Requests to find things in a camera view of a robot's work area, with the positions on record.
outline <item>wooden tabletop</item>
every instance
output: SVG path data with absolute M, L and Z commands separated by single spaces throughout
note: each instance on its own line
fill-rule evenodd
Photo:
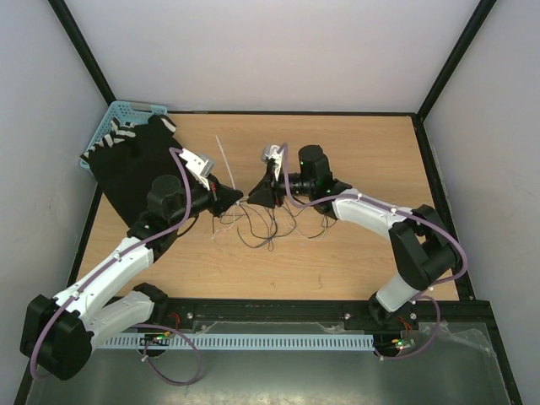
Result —
M 298 171 L 298 150 L 319 144 L 336 178 L 363 193 L 389 203 L 416 208 L 433 205 L 419 148 L 406 116 L 275 116 L 173 114 L 176 138 L 195 153 L 215 160 L 213 173 L 230 185 L 216 135 L 223 145 L 237 188 L 247 194 L 262 178 L 260 161 L 267 144 L 289 142 L 289 167 Z M 235 214 L 241 213 L 237 208 Z M 268 221 L 267 213 L 259 213 Z M 281 235 L 293 220 L 283 208 L 276 210 Z M 231 217 L 223 217 L 230 222 Z M 257 214 L 253 229 L 267 228 Z M 290 235 L 276 239 L 273 250 L 253 249 L 260 240 L 250 234 L 244 216 L 231 225 L 202 213 L 200 219 L 150 268 L 133 278 L 120 295 L 141 282 L 156 285 L 170 297 L 276 300 L 367 300 L 396 274 L 390 243 L 358 225 L 338 221 L 321 239 L 322 216 L 308 208 L 297 218 Z M 118 245 L 127 231 L 102 197 L 86 247 L 79 278 L 94 268 Z M 439 300 L 457 300 L 454 283 L 435 288 Z

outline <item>blue basket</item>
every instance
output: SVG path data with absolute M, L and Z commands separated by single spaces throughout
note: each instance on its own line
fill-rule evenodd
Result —
M 121 125 L 126 122 L 135 122 L 136 124 L 146 124 L 149 118 L 154 114 L 167 114 L 167 108 L 162 105 L 152 105 L 144 103 L 131 103 L 129 101 L 114 101 L 109 106 L 109 110 L 101 120 L 100 126 L 96 129 L 92 140 L 88 144 L 86 151 L 100 141 L 107 133 L 111 131 L 111 119 L 116 117 Z M 81 166 L 90 171 L 90 166 L 81 159 Z

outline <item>black fabric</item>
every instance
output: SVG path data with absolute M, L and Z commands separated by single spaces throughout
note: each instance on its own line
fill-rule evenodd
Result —
M 146 210 L 146 196 L 152 182 L 162 175 L 181 177 L 169 148 L 181 145 L 173 138 L 160 116 L 151 116 L 148 124 L 129 127 L 135 136 L 116 135 L 121 132 L 118 122 L 113 125 L 112 147 L 107 142 L 90 150 L 82 158 L 86 160 L 98 181 L 98 185 L 127 226 L 131 226 L 139 214 Z M 188 172 L 190 184 L 195 181 Z

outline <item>purple cable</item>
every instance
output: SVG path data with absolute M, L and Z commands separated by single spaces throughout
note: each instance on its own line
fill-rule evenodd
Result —
M 422 353 L 435 340 L 435 337 L 439 333 L 439 327 L 440 327 L 440 307 L 439 307 L 439 303 L 437 302 L 437 300 L 435 298 L 432 298 L 432 297 L 430 297 L 428 295 L 421 295 L 421 296 L 418 297 L 418 299 L 419 300 L 430 300 L 431 302 L 433 302 L 433 305 L 435 306 L 435 311 L 437 312 L 437 321 L 435 322 L 435 329 L 433 330 L 433 333 L 431 333 L 431 336 L 429 337 L 428 341 L 424 345 L 422 345 L 421 348 L 417 348 L 412 353 L 404 354 L 403 356 L 400 355 L 399 357 L 384 357 L 379 353 L 379 350 L 374 348 L 375 349 L 375 354 L 377 356 L 379 356 L 381 359 L 392 360 L 392 361 L 410 359 L 411 357 L 414 357 L 417 354 Z
M 162 330 L 162 331 L 167 331 L 167 332 L 174 333 L 175 335 L 178 335 L 182 339 L 184 339 L 186 341 L 186 343 L 191 346 L 191 348 L 195 352 L 195 355 L 197 356 L 197 371 L 195 372 L 195 375 L 191 379 L 189 379 L 188 381 L 174 381 L 174 380 L 171 380 L 170 378 L 165 377 L 163 374 L 161 374 L 161 372 L 155 367 L 155 365 L 150 361 L 150 358 L 146 354 L 146 352 L 147 352 L 147 350 L 149 348 L 150 342 L 147 342 L 146 345 L 144 346 L 143 361 L 148 363 L 150 368 L 155 372 L 155 374 L 163 382 L 166 382 L 167 384 L 171 384 L 172 386 L 189 386 L 189 385 L 193 384 L 194 382 L 197 382 L 197 380 L 201 376 L 201 373 L 203 372 L 203 360 L 201 359 L 201 353 L 199 352 L 198 348 L 195 346 L 195 344 L 193 344 L 193 342 L 190 340 L 189 337 L 187 337 L 182 332 L 177 331 L 176 329 L 173 329 L 172 327 L 162 327 L 161 325 L 150 325 L 148 323 L 138 323 L 137 325 L 133 325 L 133 327 L 147 327 L 149 329 L 159 329 L 159 330 Z
M 284 143 L 279 150 L 283 150 L 283 177 L 285 179 L 285 192 L 287 193 L 287 197 L 289 198 L 290 203 L 294 207 L 307 208 L 307 207 L 312 207 L 314 205 L 317 205 L 317 204 L 320 204 L 320 203 L 325 203 L 325 202 L 328 202 L 328 201 L 350 200 L 350 199 L 352 199 L 352 200 L 363 200 L 363 201 L 367 202 L 368 204 L 370 204 L 370 205 L 372 205 L 374 207 L 384 209 L 385 211 L 388 211 L 389 213 L 392 212 L 392 209 L 394 208 L 392 205 L 385 204 L 383 202 L 375 200 L 374 198 L 367 197 L 367 196 L 364 196 L 364 195 L 362 195 L 362 197 L 359 198 L 359 196 L 356 195 L 356 194 L 339 194 L 337 196 L 328 196 L 328 197 L 318 198 L 318 199 L 316 199 L 314 201 L 311 201 L 311 202 L 308 202 L 306 204 L 297 203 L 293 199 L 293 195 L 290 192 L 290 184 L 289 184 L 289 146 L 288 146 L 288 144 Z M 411 220 L 413 220 L 415 222 L 418 222 L 419 224 L 427 226 L 428 228 L 434 230 L 438 234 L 444 236 L 456 248 L 456 250 L 459 252 L 460 256 L 462 257 L 462 268 L 461 268 L 461 270 L 459 272 L 457 272 L 456 274 L 451 275 L 450 277 L 441 278 L 440 280 L 436 280 L 431 285 L 436 285 L 436 284 L 446 283 L 447 281 L 456 280 L 456 279 L 460 278 L 463 274 L 465 274 L 465 272 L 468 270 L 468 263 L 469 263 L 468 257 L 467 257 L 467 254 L 465 253 L 463 247 L 459 244 L 459 242 L 452 235 L 450 235 L 448 232 L 446 232 L 440 226 L 432 224 L 429 221 L 426 221 L 425 219 L 421 219 L 421 218 L 417 217 L 416 215 L 412 215 L 411 213 L 407 213 L 407 212 L 404 212 L 402 210 L 396 209 L 395 214 L 401 215 L 401 216 L 403 216 L 405 218 L 408 218 L 408 219 L 411 219 Z M 413 297 L 413 300 L 416 300 L 417 297 L 419 295 L 421 295 L 421 294 L 422 294 L 421 292 L 418 293 L 415 297 Z
M 385 210 L 385 211 L 387 211 L 389 213 L 395 213 L 397 215 L 401 215 L 401 216 L 403 216 L 403 217 L 405 217 L 407 219 L 411 219 L 413 221 L 418 222 L 419 224 L 427 226 L 428 228 L 434 230 L 438 234 L 444 236 L 456 248 L 456 250 L 459 252 L 459 254 L 462 257 L 462 268 L 461 268 L 461 270 L 459 272 L 457 272 L 456 274 L 450 276 L 450 277 L 446 277 L 446 278 L 442 278 L 440 280 L 436 280 L 431 285 L 436 285 L 436 284 L 445 283 L 447 281 L 456 280 L 456 279 L 460 278 L 463 274 L 465 274 L 465 272 L 467 271 L 467 269 L 468 269 L 467 254 L 465 253 L 465 251 L 463 250 L 463 248 L 459 244 L 459 242 L 452 235 L 450 235 L 448 232 L 446 232 L 440 226 L 432 224 L 429 221 L 426 221 L 425 219 L 421 219 L 420 217 L 417 217 L 416 215 L 413 215 L 411 213 L 407 213 L 407 212 L 404 212 L 404 211 L 399 210 L 399 209 L 395 209 L 395 211 L 392 212 L 392 209 L 395 208 L 395 207 L 393 207 L 390 204 L 386 204 L 386 203 L 377 201 L 374 198 L 367 197 L 367 196 L 364 196 L 364 195 L 361 195 L 361 197 L 359 197 L 359 195 L 357 195 L 357 194 L 339 194 L 337 196 L 328 196 L 328 197 L 318 198 L 318 199 L 316 199 L 314 201 L 310 201 L 310 202 L 308 202 L 306 204 L 297 203 L 293 199 L 293 195 L 292 195 L 292 193 L 290 191 L 290 184 L 289 184 L 289 146 L 288 146 L 288 144 L 284 143 L 283 145 L 281 145 L 281 148 L 279 148 L 278 151 L 280 152 L 281 150 L 283 150 L 283 159 L 282 159 L 282 161 L 283 161 L 283 178 L 285 179 L 285 192 L 287 193 L 287 197 L 289 198 L 290 203 L 294 207 L 307 208 L 307 207 L 312 207 L 312 206 L 320 204 L 320 203 L 325 203 L 325 202 L 328 202 L 328 201 L 335 201 L 335 200 L 345 200 L 345 199 L 346 200 L 351 200 L 351 199 L 352 200 L 363 200 L 366 203 L 368 203 L 368 204 L 370 204 L 370 205 L 372 205 L 374 207 L 383 209 L 383 210 Z M 435 339 L 435 336 L 439 332 L 439 326 L 440 326 L 440 308 L 439 308 L 439 304 L 437 303 L 437 301 L 434 298 L 431 298 L 428 295 L 422 295 L 423 293 L 424 292 L 422 292 L 422 291 L 418 292 L 411 300 L 427 299 L 427 300 L 431 300 L 434 303 L 435 310 L 437 311 L 437 322 L 435 324 L 435 329 L 433 331 L 433 334 L 431 335 L 428 342 L 424 346 L 422 346 L 418 350 L 415 350 L 413 353 L 406 354 L 404 356 L 400 356 L 400 357 L 396 358 L 395 360 L 408 359 L 408 358 L 413 357 L 414 355 L 416 355 L 418 353 L 423 352 L 433 342 L 433 340 Z
M 138 247 L 142 245 L 146 245 L 147 243 L 151 242 L 152 240 L 156 240 L 160 238 L 161 236 L 167 235 L 170 232 L 173 232 L 180 228 L 189 218 L 189 214 L 192 208 L 192 194 L 190 192 L 189 188 L 189 181 L 187 179 L 186 170 L 184 169 L 184 166 L 182 166 L 182 163 L 180 162 L 180 159 L 178 159 L 178 154 L 182 154 L 182 150 L 178 148 L 169 148 L 169 152 L 172 155 L 172 159 L 175 161 L 176 165 L 178 166 L 178 170 L 180 171 L 182 181 L 184 183 L 184 188 L 186 189 L 186 212 L 184 213 L 184 217 L 182 220 L 176 224 L 171 226 L 170 228 L 159 232 L 156 235 L 150 236 L 149 238 L 145 240 L 141 240 L 140 242 L 137 242 L 134 245 L 129 246 L 128 248 L 124 249 L 119 253 L 120 257 L 124 257 L 127 253 L 130 251 L 133 251 L 134 249 L 137 249 Z M 94 280 L 96 280 L 107 268 L 112 266 L 113 263 L 116 262 L 116 259 L 113 257 L 110 259 L 107 263 L 105 263 L 98 271 L 96 271 L 94 274 L 92 274 L 91 277 L 88 278 L 78 289 L 78 293 L 82 293 Z M 40 336 L 35 341 L 34 350 L 32 350 L 32 355 L 30 356 L 30 373 L 32 374 L 32 377 L 35 380 L 44 380 L 47 375 L 39 375 L 37 372 L 37 356 L 40 352 L 41 345 L 43 344 L 43 341 L 45 340 L 45 337 L 47 333 L 52 328 L 52 325 L 54 325 L 54 322 L 58 319 L 58 317 L 64 312 L 64 310 L 75 300 L 74 297 L 69 297 L 64 304 L 58 308 L 58 310 L 53 314 L 51 319 L 46 323 L 45 327 L 41 331 Z

